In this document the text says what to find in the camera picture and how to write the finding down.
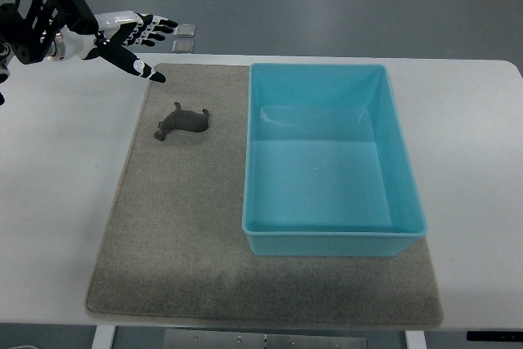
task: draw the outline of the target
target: gray felt mat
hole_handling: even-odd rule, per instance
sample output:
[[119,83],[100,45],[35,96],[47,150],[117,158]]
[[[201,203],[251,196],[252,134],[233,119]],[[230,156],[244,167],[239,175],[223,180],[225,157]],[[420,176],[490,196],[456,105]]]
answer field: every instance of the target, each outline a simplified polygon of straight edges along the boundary
[[[427,329],[443,318],[427,242],[397,257],[257,257],[242,231],[248,67],[159,65],[87,293],[107,320],[212,328]],[[206,132],[153,138],[182,108]]]

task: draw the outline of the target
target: dark gray toy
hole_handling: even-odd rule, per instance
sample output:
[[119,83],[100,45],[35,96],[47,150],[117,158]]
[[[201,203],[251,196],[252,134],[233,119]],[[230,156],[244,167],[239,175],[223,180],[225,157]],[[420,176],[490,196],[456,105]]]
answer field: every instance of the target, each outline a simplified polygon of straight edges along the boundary
[[154,137],[159,141],[165,141],[165,136],[171,130],[202,132],[209,128],[208,110],[202,110],[202,114],[197,114],[192,110],[183,110],[179,102],[175,102],[174,106],[176,109],[164,121],[158,123],[159,130],[154,133]]

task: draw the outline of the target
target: toy animal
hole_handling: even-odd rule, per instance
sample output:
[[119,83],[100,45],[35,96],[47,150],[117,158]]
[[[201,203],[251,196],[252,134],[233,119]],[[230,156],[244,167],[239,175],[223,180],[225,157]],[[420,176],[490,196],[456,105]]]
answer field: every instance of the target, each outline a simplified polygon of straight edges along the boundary
[[179,102],[175,102],[176,108],[164,121],[158,122],[158,131],[154,137],[159,141],[165,141],[165,136],[172,130],[185,130],[191,132],[202,132],[209,128],[209,111],[202,110],[197,114],[192,110],[183,110]]

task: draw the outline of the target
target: white table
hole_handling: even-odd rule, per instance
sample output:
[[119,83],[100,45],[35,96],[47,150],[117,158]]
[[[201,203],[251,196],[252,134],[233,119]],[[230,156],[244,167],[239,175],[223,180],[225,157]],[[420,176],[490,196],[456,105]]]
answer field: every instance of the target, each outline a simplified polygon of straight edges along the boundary
[[[523,79],[492,60],[144,54],[157,63],[381,63],[429,225],[442,329],[523,329]],[[0,322],[99,324],[84,299],[147,81],[102,60],[0,85]]]

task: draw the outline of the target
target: blue plastic bin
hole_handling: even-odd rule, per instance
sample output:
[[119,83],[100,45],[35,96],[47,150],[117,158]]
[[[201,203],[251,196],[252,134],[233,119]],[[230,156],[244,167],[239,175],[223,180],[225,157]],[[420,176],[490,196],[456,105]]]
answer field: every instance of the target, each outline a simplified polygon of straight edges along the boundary
[[242,223],[258,255],[393,256],[426,234],[383,66],[252,65]]

